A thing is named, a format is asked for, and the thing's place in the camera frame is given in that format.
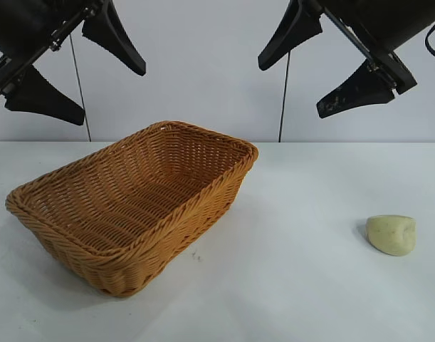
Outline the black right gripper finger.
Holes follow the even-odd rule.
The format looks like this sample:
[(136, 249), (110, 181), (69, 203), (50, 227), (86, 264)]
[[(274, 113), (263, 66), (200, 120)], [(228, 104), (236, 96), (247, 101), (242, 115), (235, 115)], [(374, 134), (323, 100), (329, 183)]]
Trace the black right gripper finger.
[(316, 104), (320, 118), (367, 105), (386, 104), (394, 100), (389, 84), (366, 60), (345, 82)]
[(258, 67), (268, 70), (296, 46), (323, 32), (317, 1), (291, 0), (266, 47), (258, 56)]

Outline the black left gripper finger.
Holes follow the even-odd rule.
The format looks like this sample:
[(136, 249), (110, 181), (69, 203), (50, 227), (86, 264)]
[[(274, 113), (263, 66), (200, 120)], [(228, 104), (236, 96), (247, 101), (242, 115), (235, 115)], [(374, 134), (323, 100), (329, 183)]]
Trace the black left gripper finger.
[(93, 2), (84, 20), (82, 34), (117, 57), (137, 75), (146, 74), (145, 60), (127, 35), (113, 1)]
[(83, 125), (85, 111), (73, 100), (52, 86), (29, 66), (4, 88), (5, 108), (56, 118), (74, 125)]

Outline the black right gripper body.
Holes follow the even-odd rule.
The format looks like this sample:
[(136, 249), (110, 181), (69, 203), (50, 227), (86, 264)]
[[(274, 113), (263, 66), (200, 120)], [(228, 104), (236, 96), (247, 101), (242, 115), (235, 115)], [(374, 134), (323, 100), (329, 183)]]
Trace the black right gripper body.
[(435, 1), (318, 1), (323, 13), (365, 56), (393, 93), (416, 86), (395, 50), (435, 25)]

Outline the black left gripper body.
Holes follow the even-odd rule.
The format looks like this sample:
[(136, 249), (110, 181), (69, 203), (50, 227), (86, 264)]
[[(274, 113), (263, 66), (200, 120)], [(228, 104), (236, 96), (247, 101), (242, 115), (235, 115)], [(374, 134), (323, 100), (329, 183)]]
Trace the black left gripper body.
[(57, 51), (103, 1), (0, 1), (0, 95), (46, 51)]

